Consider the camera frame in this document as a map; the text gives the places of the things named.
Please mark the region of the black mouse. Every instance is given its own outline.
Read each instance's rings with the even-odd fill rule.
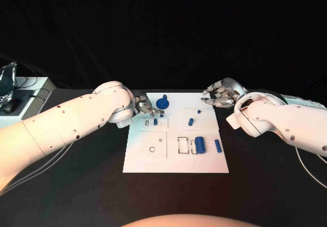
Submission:
[[[20,100],[17,98],[13,98],[10,100],[10,102],[1,106],[3,107],[3,112],[6,114],[10,114],[16,110],[19,104],[20,104]]]

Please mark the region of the black background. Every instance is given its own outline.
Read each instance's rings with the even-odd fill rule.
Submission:
[[[218,2],[3,0],[1,61],[63,88],[205,89],[232,77],[327,104],[324,7]]]
[[[55,90],[42,110],[91,92]],[[46,172],[0,196],[1,227],[115,227],[177,213],[228,217],[265,227],[324,227],[326,188],[307,174],[294,147],[271,132],[254,138],[233,130],[226,122],[230,113],[232,109],[216,109],[229,174],[122,173],[128,127],[107,124],[73,143]],[[300,154],[327,184],[326,163],[317,155],[301,150]]]

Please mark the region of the black wall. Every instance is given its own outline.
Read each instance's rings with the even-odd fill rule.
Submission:
[[[323,6],[1,1],[0,55],[59,87],[206,88],[225,77],[327,104]]]

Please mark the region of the white cable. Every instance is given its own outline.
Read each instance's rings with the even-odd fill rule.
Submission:
[[[301,161],[301,165],[303,165],[304,169],[307,170],[310,176],[311,176],[311,177],[315,179],[315,181],[327,188],[327,186],[317,180],[317,178],[314,177],[314,175],[310,173],[310,171],[308,171],[308,169],[307,169],[307,167],[305,167],[305,165],[304,165],[304,163],[303,163],[300,154],[298,154],[298,159],[300,159],[300,161]]]
[[[55,157],[59,155],[59,153],[62,152],[62,150],[63,150],[63,148],[66,147],[63,147],[62,149],[61,149],[61,151],[56,153],[56,155],[52,157],[52,159],[46,162],[46,164],[36,170],[36,171],[33,171],[27,176],[24,176],[20,180],[17,180],[17,182],[14,182],[13,183],[13,185],[10,185],[9,187],[7,187],[7,189],[3,191],[3,193],[1,193],[1,195],[4,194],[4,193],[7,193],[14,187],[17,187],[23,182],[26,182],[27,180],[30,180],[33,177],[36,177],[39,174],[42,174],[55,164],[56,164],[56,162],[59,161],[59,159],[63,157],[63,155],[65,155],[65,153],[68,152],[68,150],[69,150],[69,148],[71,148],[71,146],[72,146],[72,144],[73,144],[73,142],[71,143],[71,145],[69,145],[69,147],[68,147],[68,149],[66,149],[66,151],[63,152],[63,154],[62,154],[62,156],[56,159],[56,161],[36,174],[36,175],[33,175],[32,177],[29,177],[37,170],[40,170],[43,167],[45,167],[45,165],[55,159]]]
[[[327,164],[327,161],[324,160],[324,158],[320,155],[317,155],[317,156],[324,161],[324,163]]]

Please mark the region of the robotic hand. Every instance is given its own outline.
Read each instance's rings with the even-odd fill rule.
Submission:
[[[327,110],[304,105],[288,105],[272,94],[248,92],[232,79],[212,84],[203,95],[215,93],[216,99],[202,98],[206,104],[233,108],[228,123],[258,137],[272,131],[292,146],[327,157]]]
[[[122,83],[101,84],[92,94],[0,129],[0,192],[17,173],[40,158],[79,140],[107,122],[118,128],[138,113],[164,114],[154,109],[144,91],[131,92]]]

